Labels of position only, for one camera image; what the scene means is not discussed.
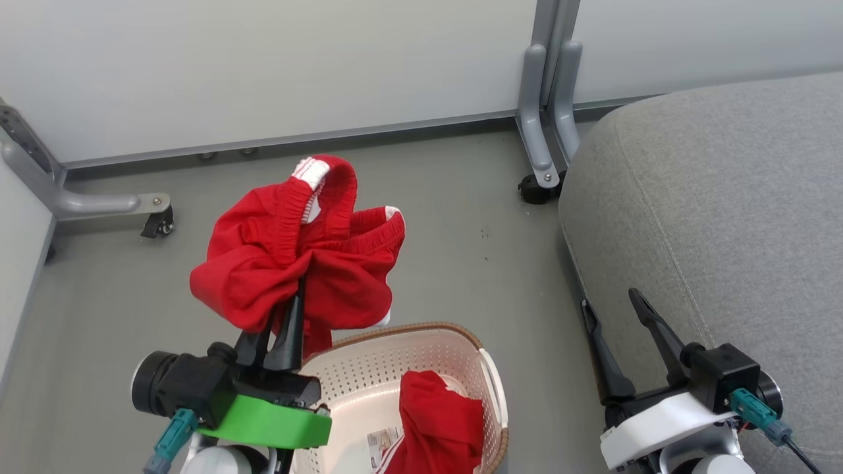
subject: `whiteboard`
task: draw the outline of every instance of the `whiteboard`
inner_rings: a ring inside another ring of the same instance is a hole
[[[581,0],[578,104],[843,69],[840,0]]]
[[[514,110],[536,0],[5,0],[0,96],[59,161]]]
[[[0,141],[8,140],[0,130]],[[50,233],[52,214],[0,159],[0,398],[41,252]]]

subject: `teal cable connector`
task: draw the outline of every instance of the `teal cable connector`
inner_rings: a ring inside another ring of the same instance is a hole
[[[776,412],[746,389],[737,389],[729,397],[729,407],[744,421],[764,431],[767,439],[776,446],[785,444],[784,438],[793,434],[793,429],[787,423],[778,419]]]
[[[155,454],[143,467],[143,474],[167,474],[173,465],[173,459],[191,438],[199,426],[199,420],[192,410],[180,408],[170,420],[161,439],[155,445]]]

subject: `gray fabric upholstery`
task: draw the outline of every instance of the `gray fabric upholstery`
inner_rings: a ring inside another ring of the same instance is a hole
[[[639,391],[665,370],[626,292],[685,342],[731,342],[781,387],[794,439],[843,472],[843,73],[669,94],[594,126],[559,205],[568,248]],[[807,472],[758,432],[757,472]]]

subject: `gray floor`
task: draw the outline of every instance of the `gray floor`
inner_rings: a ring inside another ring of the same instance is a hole
[[[358,207],[394,205],[407,239],[389,283],[393,324],[448,320],[472,330],[507,392],[502,472],[605,472],[602,411],[557,252],[556,206],[519,201],[528,171],[515,131],[336,152],[360,181]],[[153,350],[203,353],[238,332],[193,299],[188,274],[215,219],[248,190],[286,179],[301,156],[73,183],[90,192],[166,191],[178,229],[57,236],[0,407],[4,472],[139,472],[162,418],[137,413],[129,379]]]

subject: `red garment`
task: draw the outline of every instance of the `red garment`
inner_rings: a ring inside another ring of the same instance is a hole
[[[258,332],[308,273],[304,357],[331,347],[331,329],[389,314],[386,274],[404,241],[394,207],[353,212],[357,178],[333,156],[303,160],[281,184],[250,191],[219,218],[191,292],[238,328]]]
[[[483,403],[448,390],[436,372],[401,377],[404,436],[377,474],[472,474],[483,454]]]

